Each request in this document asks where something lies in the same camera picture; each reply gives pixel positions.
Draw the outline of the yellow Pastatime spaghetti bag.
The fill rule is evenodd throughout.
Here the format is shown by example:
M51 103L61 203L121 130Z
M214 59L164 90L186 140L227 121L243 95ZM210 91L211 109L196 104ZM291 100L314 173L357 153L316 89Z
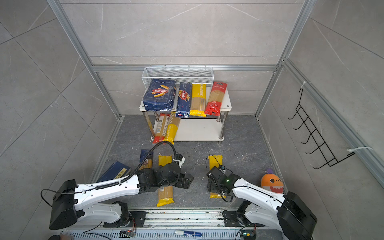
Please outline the yellow Pastatime spaghetti bag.
M171 115L164 141L168 141L174 144L174 140L179 129L180 121L181 118L177 117L175 114Z

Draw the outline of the blue Barilla spaghetti bag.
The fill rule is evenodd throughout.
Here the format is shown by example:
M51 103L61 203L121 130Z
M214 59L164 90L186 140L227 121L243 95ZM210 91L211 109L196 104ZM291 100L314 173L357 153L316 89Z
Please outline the blue Barilla spaghetti bag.
M191 110L191 94L192 94L191 83L180 83L176 117L188 118Z

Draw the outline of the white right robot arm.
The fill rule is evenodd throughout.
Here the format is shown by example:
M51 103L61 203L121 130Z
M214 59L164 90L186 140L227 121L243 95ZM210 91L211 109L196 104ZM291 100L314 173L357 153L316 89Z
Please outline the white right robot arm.
M207 173L211 188L220 195L242 199L237 211L223 216L243 227L264 226L282 232L285 240L312 240L317 217L293 192L274 193L217 167Z

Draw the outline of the red label spaghetti bag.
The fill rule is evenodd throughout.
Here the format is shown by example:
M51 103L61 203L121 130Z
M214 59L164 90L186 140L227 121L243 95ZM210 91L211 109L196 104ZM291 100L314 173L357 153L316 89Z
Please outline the red label spaghetti bag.
M170 116L171 116L170 114L164 114L164 113L160 114L156 131L155 131L155 138L153 140L153 144L157 144L165 139Z

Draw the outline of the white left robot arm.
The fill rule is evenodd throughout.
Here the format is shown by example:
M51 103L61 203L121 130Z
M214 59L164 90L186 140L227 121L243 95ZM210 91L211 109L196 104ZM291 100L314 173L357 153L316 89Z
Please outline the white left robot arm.
M155 192L164 187L174 186L188 189L193 176L182 173L185 158L176 152L174 145L165 141L173 151L171 162L157 169L142 169L140 163L129 175L91 184L77 184L67 180L54 192L49 229L61 230L82 220L97 219L121 227L122 219L128 219L128 207L124 203L105 204L105 201L123 196L134 196Z

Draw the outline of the red spaghetti bag with window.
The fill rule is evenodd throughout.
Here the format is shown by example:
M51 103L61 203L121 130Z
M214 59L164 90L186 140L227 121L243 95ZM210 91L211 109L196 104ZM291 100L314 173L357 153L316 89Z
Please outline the red spaghetti bag with window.
M208 103L205 109L206 115L218 116L221 112L221 106L224 99L225 92L227 90L227 83L214 82Z

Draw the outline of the blue Barilla pasta box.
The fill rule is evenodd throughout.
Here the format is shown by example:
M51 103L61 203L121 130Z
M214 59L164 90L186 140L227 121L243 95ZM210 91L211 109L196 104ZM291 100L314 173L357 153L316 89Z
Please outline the blue Barilla pasta box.
M176 96L176 81L152 79L142 102L146 111L170 112Z

